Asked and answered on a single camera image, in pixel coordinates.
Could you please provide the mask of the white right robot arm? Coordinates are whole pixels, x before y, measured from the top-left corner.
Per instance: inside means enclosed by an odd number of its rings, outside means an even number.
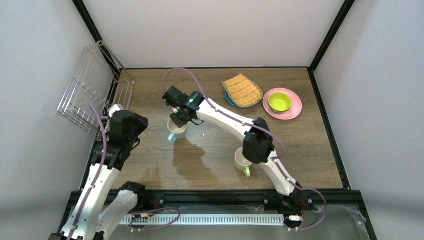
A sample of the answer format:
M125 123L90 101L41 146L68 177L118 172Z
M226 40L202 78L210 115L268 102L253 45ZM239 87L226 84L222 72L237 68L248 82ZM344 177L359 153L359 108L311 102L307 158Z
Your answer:
M164 92L165 104L172 108L171 121L182 128L189 122L199 120L209 122L231 133L239 139L242 154L249 162L261 166L283 196L291 196L298 185L281 163L281 157L275 150L277 139L270 132L263 118L251 119L240 116L215 103L211 98L194 91L191 95L182 93L172 86Z

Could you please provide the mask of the bamboo pattern square plate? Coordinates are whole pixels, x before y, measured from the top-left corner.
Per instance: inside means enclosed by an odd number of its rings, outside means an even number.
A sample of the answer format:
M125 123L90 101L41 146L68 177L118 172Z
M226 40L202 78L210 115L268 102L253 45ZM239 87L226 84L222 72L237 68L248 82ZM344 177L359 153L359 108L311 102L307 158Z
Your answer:
M260 102L264 93L262 89L244 74L223 81L224 92L228 92L230 98L241 107L249 107Z

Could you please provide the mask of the metal wire dish rack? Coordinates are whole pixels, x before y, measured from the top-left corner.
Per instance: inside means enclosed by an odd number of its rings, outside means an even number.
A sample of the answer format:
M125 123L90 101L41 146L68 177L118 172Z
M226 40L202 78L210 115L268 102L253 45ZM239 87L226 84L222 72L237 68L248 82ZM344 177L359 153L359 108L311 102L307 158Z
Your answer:
M57 114L70 120L100 141L100 124L90 106L109 127L108 110L115 104L128 110L135 79L103 40L85 47L82 57L57 107Z

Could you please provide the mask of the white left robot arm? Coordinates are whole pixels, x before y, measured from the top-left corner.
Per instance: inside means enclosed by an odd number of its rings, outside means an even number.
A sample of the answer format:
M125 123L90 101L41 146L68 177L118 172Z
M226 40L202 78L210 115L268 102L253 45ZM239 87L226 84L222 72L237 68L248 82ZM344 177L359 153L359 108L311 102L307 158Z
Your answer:
M58 233L49 236L51 240L108 240L125 215L147 202L146 187L128 181L104 207L125 161L149 125L146 117L120 104L113 105L108 115L109 131L100 126L102 142L91 157L87 183L69 219Z

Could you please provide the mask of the lime green bowl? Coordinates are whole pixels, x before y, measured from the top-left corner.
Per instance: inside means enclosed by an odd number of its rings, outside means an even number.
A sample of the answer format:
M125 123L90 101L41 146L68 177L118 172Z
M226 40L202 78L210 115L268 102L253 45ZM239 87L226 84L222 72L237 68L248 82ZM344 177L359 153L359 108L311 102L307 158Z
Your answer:
M268 100L270 110L277 114L282 114L292 107L291 98L283 92L272 93Z

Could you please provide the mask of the light blue mug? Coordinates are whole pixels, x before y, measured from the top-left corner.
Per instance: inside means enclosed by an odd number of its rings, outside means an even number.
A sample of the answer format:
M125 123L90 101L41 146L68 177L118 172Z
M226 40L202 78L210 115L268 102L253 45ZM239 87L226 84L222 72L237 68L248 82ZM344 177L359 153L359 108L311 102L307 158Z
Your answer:
M187 135L188 126L184 125L178 127L171 119L167 122L167 128L170 132L167 141L169 143L175 143L177 140L182 140Z

